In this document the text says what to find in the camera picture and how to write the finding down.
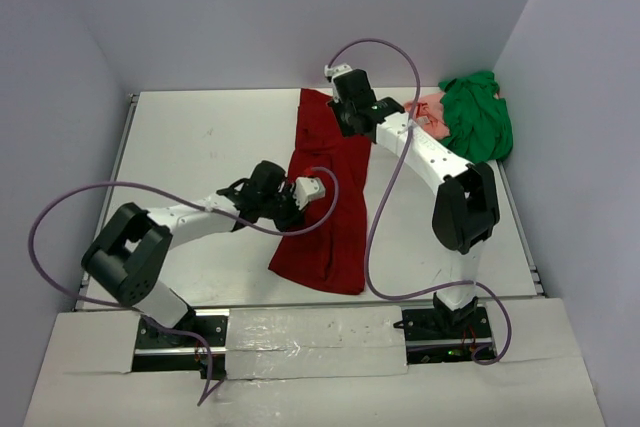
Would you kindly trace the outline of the red t shirt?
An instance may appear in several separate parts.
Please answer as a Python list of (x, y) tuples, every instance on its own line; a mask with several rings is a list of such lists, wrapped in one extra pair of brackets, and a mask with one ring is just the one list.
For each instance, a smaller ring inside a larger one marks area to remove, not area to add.
[(326, 187), (324, 198), (305, 211), (304, 225), (329, 218), (313, 231), (283, 237), (270, 261), (276, 275), (314, 290), (342, 295), (364, 291), (367, 208), (364, 187), (371, 141), (343, 137), (328, 102), (330, 96), (312, 89), (299, 95), (295, 147), (288, 174), (295, 179), (323, 167), (317, 176)]

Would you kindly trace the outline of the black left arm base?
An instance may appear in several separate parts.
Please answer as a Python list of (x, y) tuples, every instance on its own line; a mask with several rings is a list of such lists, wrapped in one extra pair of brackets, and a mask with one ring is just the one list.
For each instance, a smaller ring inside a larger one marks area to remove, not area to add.
[[(193, 330), (203, 337), (212, 352), (212, 378), (226, 375), (226, 334), (228, 315), (197, 315)], [(161, 333), (140, 320), (134, 345), (133, 372), (198, 372), (207, 377), (207, 351), (200, 340), (189, 336)]]

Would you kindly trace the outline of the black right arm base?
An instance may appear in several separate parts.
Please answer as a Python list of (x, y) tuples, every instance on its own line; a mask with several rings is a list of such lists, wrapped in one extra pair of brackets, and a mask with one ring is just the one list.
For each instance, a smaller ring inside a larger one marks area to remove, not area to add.
[(484, 307), (452, 328), (441, 328), (434, 308), (403, 308), (393, 324), (405, 339), (409, 365), (493, 361), (497, 354)]

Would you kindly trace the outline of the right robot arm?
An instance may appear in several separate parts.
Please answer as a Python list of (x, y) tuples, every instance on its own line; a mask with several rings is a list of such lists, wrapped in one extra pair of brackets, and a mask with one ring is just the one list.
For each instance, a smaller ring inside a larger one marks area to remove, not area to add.
[(395, 154), (434, 193), (432, 230), (449, 253), (433, 292), (434, 324), (444, 337), (459, 336), (476, 311), (480, 257), (500, 220), (492, 168), (448, 151), (393, 98), (378, 99), (365, 71), (341, 64), (325, 67), (324, 76), (341, 133), (367, 137)]

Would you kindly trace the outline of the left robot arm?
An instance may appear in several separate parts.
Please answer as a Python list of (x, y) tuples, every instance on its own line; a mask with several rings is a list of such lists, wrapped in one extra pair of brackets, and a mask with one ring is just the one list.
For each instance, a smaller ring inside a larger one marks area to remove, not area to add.
[(194, 309), (159, 280), (170, 250), (213, 234), (238, 231), (260, 219), (278, 232), (299, 227), (320, 191), (314, 181), (288, 181), (278, 165), (260, 162), (248, 178), (217, 190), (193, 207), (143, 209), (121, 205), (85, 252), (81, 265), (122, 307), (160, 325), (173, 345), (188, 343), (196, 331)]

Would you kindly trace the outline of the pink t shirt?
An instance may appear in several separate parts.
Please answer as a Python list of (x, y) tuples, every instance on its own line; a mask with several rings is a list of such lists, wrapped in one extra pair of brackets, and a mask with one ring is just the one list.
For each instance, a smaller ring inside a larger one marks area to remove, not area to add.
[(505, 107), (497, 94), (439, 92), (418, 99), (413, 119), (437, 140), (504, 141), (513, 137)]

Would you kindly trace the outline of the green t shirt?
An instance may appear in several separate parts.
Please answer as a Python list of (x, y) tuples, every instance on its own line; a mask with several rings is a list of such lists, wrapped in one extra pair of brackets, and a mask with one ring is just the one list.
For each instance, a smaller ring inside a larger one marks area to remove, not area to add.
[(441, 81), (444, 123), (449, 135), (441, 143), (474, 164), (504, 161), (514, 136), (507, 102), (491, 71)]

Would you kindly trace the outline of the white taped cover plate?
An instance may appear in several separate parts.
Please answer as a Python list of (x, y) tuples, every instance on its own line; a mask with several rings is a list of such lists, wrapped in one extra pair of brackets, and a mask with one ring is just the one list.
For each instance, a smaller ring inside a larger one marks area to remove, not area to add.
[(233, 310), (231, 380), (381, 377), (408, 371), (397, 306)]

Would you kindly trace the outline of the aluminium table frame rail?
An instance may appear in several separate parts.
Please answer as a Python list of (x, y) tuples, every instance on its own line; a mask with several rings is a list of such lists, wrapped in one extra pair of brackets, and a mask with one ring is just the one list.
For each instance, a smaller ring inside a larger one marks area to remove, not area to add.
[(517, 229), (517, 232), (518, 232), (518, 235), (519, 235), (519, 238), (520, 238), (520, 243), (521, 243), (523, 251), (524, 251), (526, 262), (527, 262), (527, 265), (529, 267), (529, 271), (530, 271), (530, 274), (531, 274), (531, 277), (532, 277), (532, 281), (533, 281), (534, 287), (536, 289), (536, 295), (545, 297), (546, 296), (546, 292), (545, 292), (544, 286), (542, 284), (542, 280), (541, 280), (541, 277), (540, 277), (540, 274), (539, 274), (539, 269), (538, 269), (538, 267), (536, 266), (536, 264), (534, 262), (534, 259), (533, 259), (533, 256), (532, 256), (532, 252), (530, 250), (529, 243), (528, 243), (528, 240), (526, 238), (524, 227), (523, 227), (523, 224), (521, 222), (521, 217), (519, 215), (519, 212), (518, 212), (518, 209), (517, 209), (517, 206), (516, 206), (516, 202), (515, 202), (515, 198), (513, 196), (512, 189), (511, 189), (508, 177), (507, 177), (506, 169), (505, 169), (505, 167), (504, 167), (502, 162), (498, 162), (497, 166), (498, 166), (498, 170), (499, 170), (499, 173), (500, 173), (500, 176), (501, 176), (501, 180), (502, 180), (502, 183), (503, 183), (503, 186), (504, 186), (504, 189), (505, 189), (505, 193), (506, 193), (506, 196), (507, 196), (507, 199), (508, 199), (508, 202), (509, 202), (509, 206), (510, 206), (510, 209), (511, 209), (512, 217), (514, 219), (514, 222), (515, 222), (515, 225), (516, 225), (516, 229)]

